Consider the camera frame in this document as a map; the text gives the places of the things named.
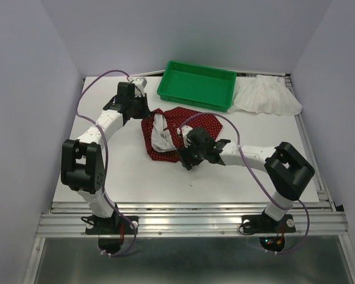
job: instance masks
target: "folded garment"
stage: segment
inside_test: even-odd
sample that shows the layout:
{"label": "folded garment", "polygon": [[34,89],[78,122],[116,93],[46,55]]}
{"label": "folded garment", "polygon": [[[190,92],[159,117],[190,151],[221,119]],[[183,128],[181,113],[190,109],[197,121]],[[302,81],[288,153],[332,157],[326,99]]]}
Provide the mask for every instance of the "folded garment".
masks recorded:
{"label": "folded garment", "polygon": [[[163,112],[155,109],[149,118],[141,122],[146,151],[151,159],[176,163],[179,155],[175,151],[184,146],[179,127],[191,116],[200,113],[187,108],[177,107]],[[190,120],[182,129],[186,134],[197,126],[204,127],[214,139],[219,135],[222,124],[214,115],[203,114]]]}
{"label": "folded garment", "polygon": [[283,77],[257,75],[254,80],[240,84],[228,112],[239,110],[296,115],[301,112],[302,105],[285,86]]}

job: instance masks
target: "red polka dot fabric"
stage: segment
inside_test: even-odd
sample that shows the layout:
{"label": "red polka dot fabric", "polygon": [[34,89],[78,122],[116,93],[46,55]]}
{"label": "red polka dot fabric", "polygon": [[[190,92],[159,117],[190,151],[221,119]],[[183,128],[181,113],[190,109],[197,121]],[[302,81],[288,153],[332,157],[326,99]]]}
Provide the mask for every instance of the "red polka dot fabric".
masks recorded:
{"label": "red polka dot fabric", "polygon": [[[163,112],[161,109],[155,109],[149,118],[145,118],[141,122],[144,142],[146,145],[146,151],[154,161],[166,161],[176,163],[178,162],[179,155],[176,151],[168,151],[164,153],[159,153],[154,150],[151,146],[151,133],[154,127],[154,115],[162,114],[167,121],[167,128],[171,133],[172,142],[178,149],[184,146],[184,141],[181,136],[178,136],[177,129],[181,124],[186,121],[191,116],[200,113],[199,111],[194,111],[187,108],[177,107],[171,109],[170,111]],[[222,124],[214,115],[203,114],[195,117],[187,123],[188,126],[195,128],[197,126],[204,127],[204,129],[209,133],[214,139],[217,138],[222,129]]]}

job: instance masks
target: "white cloth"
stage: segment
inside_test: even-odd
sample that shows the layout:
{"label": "white cloth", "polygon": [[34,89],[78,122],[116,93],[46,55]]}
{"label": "white cloth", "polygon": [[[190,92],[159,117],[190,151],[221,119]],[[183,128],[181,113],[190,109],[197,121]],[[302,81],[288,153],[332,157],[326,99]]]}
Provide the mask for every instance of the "white cloth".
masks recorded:
{"label": "white cloth", "polygon": [[296,115],[302,105],[285,86],[283,77],[257,75],[254,80],[240,84],[228,112],[266,112],[278,115]]}
{"label": "white cloth", "polygon": [[[167,121],[162,114],[155,114],[154,115],[154,127],[153,131],[151,132],[151,146],[157,152],[168,152],[172,150],[176,150],[175,145],[172,142],[171,133],[167,129]],[[184,138],[184,145],[187,145],[186,135],[188,132],[192,130],[190,126],[183,126],[183,138]]]}

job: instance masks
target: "white table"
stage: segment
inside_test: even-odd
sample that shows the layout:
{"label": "white table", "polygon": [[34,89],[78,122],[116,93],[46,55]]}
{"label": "white table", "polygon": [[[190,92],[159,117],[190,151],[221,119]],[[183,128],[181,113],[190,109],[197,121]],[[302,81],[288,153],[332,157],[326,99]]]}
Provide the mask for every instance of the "white table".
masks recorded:
{"label": "white table", "polygon": [[[84,88],[94,78],[86,78]],[[166,111],[175,107],[187,107],[198,111],[202,108],[162,101],[156,90],[161,77],[147,77],[146,92],[150,110],[161,108]],[[79,111],[96,120],[102,107],[116,94],[118,82],[125,77],[102,78],[86,93]],[[290,142],[305,157],[304,146],[299,135],[295,117],[270,114],[252,114],[235,112],[220,114],[229,118],[239,129],[242,145],[277,146],[281,141]],[[226,121],[221,121],[224,128],[218,138],[234,140],[234,130]],[[244,167],[220,166],[203,162],[191,171],[180,163],[157,162],[146,153],[140,120],[130,120],[109,141],[109,168],[106,179],[108,195],[115,202],[267,202],[262,190]],[[90,123],[76,118],[71,139],[81,135]],[[256,170],[256,174],[273,194],[275,188],[266,173]],[[303,202],[318,202],[318,195],[313,181],[309,183],[301,196]],[[54,202],[82,202],[83,199],[62,185],[56,187]]]}

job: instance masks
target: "green plastic bin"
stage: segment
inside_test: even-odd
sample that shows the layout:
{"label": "green plastic bin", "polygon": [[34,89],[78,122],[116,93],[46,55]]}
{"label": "green plastic bin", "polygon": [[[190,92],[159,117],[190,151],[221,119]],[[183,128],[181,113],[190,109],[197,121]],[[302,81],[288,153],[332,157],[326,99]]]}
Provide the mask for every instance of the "green plastic bin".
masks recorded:
{"label": "green plastic bin", "polygon": [[170,61],[157,93],[165,101],[225,112],[231,106],[236,72]]}

